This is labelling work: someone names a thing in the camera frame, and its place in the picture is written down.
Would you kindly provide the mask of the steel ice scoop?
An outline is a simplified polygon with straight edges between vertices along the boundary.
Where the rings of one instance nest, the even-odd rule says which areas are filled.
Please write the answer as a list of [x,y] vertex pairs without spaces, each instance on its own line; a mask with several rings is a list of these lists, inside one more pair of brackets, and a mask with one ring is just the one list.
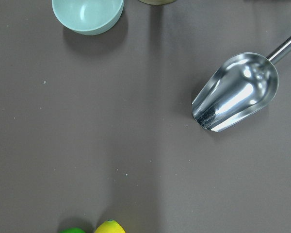
[[267,106],[279,87],[275,65],[289,52],[291,36],[268,56],[244,52],[226,60],[193,100],[194,119],[221,132]]

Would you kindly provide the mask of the mint green bowl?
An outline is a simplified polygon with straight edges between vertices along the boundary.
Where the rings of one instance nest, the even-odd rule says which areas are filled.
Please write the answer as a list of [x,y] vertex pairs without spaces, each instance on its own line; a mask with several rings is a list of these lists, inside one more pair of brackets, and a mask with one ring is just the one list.
[[98,35],[120,19],[123,0],[53,0],[53,12],[68,29],[83,35]]

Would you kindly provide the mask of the wooden glass rack stand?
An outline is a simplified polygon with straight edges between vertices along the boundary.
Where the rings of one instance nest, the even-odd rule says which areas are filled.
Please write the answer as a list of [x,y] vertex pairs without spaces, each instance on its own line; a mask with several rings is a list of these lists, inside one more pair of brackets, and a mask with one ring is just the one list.
[[173,3],[176,0],[139,0],[139,1],[149,5],[166,5]]

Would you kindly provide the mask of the upper whole yellow lemon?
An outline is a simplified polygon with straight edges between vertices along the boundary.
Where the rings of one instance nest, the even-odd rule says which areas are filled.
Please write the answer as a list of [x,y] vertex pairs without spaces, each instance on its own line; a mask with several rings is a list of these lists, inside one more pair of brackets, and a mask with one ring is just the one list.
[[100,224],[94,233],[125,233],[125,230],[117,221],[108,219]]

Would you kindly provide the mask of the green lime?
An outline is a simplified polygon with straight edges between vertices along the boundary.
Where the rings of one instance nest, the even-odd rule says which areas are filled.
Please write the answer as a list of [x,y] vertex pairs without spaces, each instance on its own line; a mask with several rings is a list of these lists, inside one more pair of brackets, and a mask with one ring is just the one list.
[[68,229],[64,229],[62,231],[60,231],[59,233],[85,233],[85,231],[81,228],[68,228]]

